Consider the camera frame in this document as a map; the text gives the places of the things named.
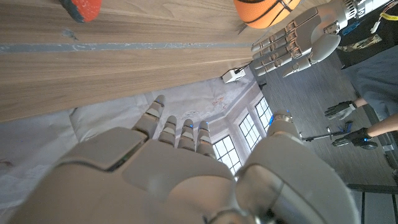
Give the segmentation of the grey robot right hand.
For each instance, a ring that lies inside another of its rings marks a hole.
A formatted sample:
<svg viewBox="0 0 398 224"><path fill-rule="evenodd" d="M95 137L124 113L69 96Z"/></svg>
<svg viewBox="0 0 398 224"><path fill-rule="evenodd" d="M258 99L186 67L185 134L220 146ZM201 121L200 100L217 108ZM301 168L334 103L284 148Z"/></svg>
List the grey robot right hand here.
<svg viewBox="0 0 398 224"><path fill-rule="evenodd" d="M176 137L159 95L132 128L77 144L46 173L10 223L359 223L352 193L277 111L236 171L215 154L208 123Z"/></svg>

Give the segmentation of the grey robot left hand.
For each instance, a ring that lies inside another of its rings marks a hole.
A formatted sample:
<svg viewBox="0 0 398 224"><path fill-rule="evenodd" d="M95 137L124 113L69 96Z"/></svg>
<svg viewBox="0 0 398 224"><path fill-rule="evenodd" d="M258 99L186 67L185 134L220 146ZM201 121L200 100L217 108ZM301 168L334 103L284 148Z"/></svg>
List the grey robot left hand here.
<svg viewBox="0 0 398 224"><path fill-rule="evenodd" d="M283 29L252 46L253 68L258 76L296 62L283 76L305 70L325 58L341 41L340 30L349 20L360 19L389 4L389 0L332 0L295 17Z"/></svg>

